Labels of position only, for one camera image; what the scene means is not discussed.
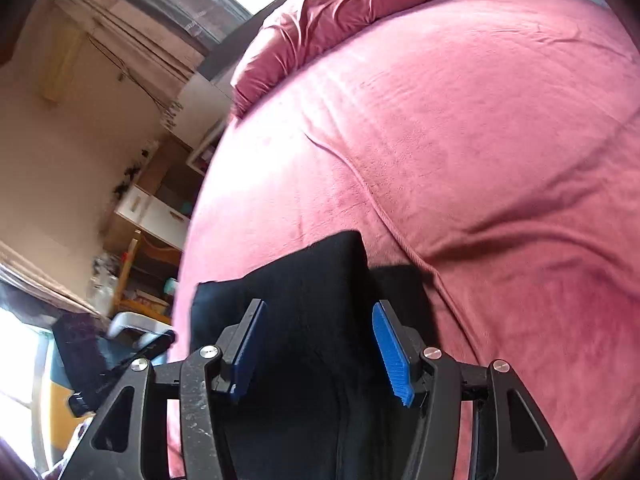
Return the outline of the black pants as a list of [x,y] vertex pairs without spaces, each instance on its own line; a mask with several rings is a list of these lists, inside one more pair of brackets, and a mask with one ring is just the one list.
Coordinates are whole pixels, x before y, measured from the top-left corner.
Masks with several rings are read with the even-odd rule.
[[198,285],[191,344],[216,341],[254,299],[267,327],[247,393],[224,429],[242,479],[398,479],[416,411],[394,396],[372,330],[390,302],[400,322],[437,340],[414,266],[369,266],[362,238],[346,231],[232,281]]

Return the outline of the low wooden side table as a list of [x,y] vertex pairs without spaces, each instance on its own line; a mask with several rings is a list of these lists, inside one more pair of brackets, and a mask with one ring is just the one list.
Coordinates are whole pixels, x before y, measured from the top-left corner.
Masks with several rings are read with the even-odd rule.
[[171,324],[175,292],[165,292],[165,286],[178,278],[181,257],[179,249],[157,246],[142,231],[134,232],[122,255],[110,317],[134,312]]

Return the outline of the teal white cup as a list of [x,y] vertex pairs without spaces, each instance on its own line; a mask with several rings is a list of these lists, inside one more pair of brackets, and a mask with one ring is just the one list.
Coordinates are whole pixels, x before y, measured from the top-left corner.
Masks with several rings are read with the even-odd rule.
[[168,278],[163,288],[163,294],[166,296],[175,296],[178,282],[175,278]]

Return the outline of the white plastic bag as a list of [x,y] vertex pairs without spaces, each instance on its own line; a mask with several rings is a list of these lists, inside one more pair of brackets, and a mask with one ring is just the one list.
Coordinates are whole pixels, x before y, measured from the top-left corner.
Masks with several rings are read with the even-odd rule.
[[118,277],[119,260],[115,255],[102,252],[92,260],[86,299],[99,314],[110,316]]

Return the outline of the pink left side curtain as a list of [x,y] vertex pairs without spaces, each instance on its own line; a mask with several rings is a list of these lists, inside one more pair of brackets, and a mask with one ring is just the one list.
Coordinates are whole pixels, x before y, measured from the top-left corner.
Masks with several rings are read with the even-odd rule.
[[58,310],[87,313],[103,318],[103,315],[99,314],[86,300],[55,281],[35,263],[4,243],[1,243],[1,281]]

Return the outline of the wooden desk with white drawers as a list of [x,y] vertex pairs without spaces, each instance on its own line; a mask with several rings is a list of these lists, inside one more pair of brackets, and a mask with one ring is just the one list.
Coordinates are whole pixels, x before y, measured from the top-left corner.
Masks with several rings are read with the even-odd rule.
[[102,247],[121,254],[134,232],[162,247],[181,250],[203,176],[188,165],[190,150],[175,136],[164,136],[130,169],[132,180],[116,193],[115,206],[102,230]]

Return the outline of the pink bed sheet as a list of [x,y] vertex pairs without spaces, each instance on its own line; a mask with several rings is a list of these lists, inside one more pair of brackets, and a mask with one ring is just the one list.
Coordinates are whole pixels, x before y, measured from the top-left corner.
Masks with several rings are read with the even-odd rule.
[[423,273],[440,339],[518,371],[579,478],[639,437],[639,52],[589,0],[436,0],[222,137],[174,307],[343,230]]

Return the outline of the white bedside nightstand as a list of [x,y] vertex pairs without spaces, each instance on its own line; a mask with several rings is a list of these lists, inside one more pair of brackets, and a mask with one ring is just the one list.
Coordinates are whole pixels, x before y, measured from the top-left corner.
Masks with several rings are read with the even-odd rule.
[[208,80],[195,73],[160,121],[168,132],[191,149],[186,163],[199,174],[206,174],[227,128],[232,104],[231,75],[232,70],[228,70]]

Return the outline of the pink patterned window curtain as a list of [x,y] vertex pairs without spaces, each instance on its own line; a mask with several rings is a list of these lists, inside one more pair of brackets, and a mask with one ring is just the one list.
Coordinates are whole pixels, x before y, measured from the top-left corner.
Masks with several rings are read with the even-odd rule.
[[273,0],[54,0],[117,65],[165,98]]

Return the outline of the dark grey bed headboard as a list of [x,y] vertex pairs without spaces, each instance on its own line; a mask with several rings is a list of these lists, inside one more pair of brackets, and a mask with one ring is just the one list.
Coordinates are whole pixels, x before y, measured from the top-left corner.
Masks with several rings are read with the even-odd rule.
[[265,19],[273,14],[279,6],[282,6],[285,1],[273,0],[268,6],[265,6],[236,28],[220,44],[216,44],[198,66],[198,73],[207,80],[213,80],[228,70],[232,64],[238,62],[260,31]]

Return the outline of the pink crumpled duvet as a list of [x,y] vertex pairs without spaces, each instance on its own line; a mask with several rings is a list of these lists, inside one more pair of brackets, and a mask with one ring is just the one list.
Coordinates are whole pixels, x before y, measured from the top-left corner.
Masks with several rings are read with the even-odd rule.
[[231,79],[243,118],[285,78],[388,16],[433,0],[286,0],[258,29]]

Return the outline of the wall air conditioner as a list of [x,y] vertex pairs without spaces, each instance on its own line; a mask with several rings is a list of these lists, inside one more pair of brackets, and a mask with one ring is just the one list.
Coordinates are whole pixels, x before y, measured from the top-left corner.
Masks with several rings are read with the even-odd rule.
[[72,79],[86,33],[75,23],[62,21],[55,29],[40,77],[40,94],[49,103],[57,103]]

